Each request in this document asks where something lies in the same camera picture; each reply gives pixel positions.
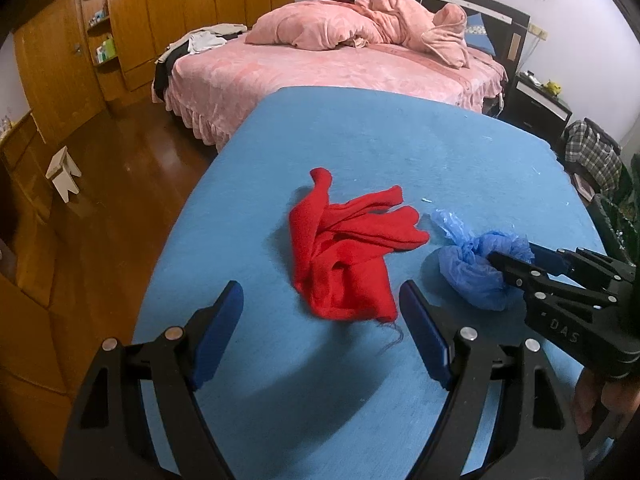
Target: white stool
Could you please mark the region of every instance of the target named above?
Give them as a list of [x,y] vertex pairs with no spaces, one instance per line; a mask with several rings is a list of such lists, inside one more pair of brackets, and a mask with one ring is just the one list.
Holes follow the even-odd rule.
[[75,194],[80,192],[72,175],[82,176],[82,172],[76,166],[65,146],[52,157],[47,170],[47,178],[56,186],[65,204],[69,202],[69,191]]

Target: nightstand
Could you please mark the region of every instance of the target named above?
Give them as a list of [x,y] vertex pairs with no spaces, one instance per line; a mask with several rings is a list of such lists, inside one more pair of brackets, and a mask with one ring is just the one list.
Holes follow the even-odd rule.
[[518,74],[499,119],[546,140],[555,148],[571,114],[571,108],[562,99]]

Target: wall outlet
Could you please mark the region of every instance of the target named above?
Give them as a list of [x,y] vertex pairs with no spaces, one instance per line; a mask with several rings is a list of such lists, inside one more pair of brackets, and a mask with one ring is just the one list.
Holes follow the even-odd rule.
[[549,37],[549,34],[543,28],[538,27],[533,23],[529,23],[529,32],[534,36],[539,37],[542,41],[546,41],[546,38]]

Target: pink comforter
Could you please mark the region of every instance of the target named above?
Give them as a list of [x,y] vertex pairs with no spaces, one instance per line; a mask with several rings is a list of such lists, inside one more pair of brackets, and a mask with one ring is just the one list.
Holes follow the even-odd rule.
[[[382,90],[481,112],[484,98],[501,92],[504,67],[469,49],[469,67],[453,69],[402,46],[377,44],[309,52],[290,46],[225,46],[179,59],[164,93],[165,106],[194,135],[221,150],[268,94],[287,86]],[[152,99],[159,102],[152,92]]]
[[468,67],[466,13],[446,4],[436,14],[415,0],[356,0],[354,4],[297,2],[260,17],[247,34],[253,44],[290,44],[303,50],[331,50],[350,44],[398,44],[435,54],[449,66]]

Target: blue table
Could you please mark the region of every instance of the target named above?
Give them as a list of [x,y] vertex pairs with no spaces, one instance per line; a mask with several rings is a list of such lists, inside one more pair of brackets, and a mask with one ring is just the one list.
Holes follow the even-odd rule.
[[[332,202],[399,184],[430,242],[386,257],[392,290],[413,279],[428,300],[504,344],[532,334],[524,303],[468,306],[438,271],[446,244],[428,214],[454,211],[477,233],[526,234],[550,248],[604,252],[587,211],[540,139],[422,99],[345,88],[286,88],[264,99],[193,191],[143,301],[134,339],[155,338],[209,306],[228,280],[244,313],[213,380],[196,397],[238,480],[404,479],[446,392],[432,381],[402,319],[316,319],[290,285],[287,215],[309,170],[334,175]],[[543,342],[567,395],[580,365]],[[175,470],[152,388],[145,408],[161,463]],[[466,470],[481,465],[495,420],[492,388]]]

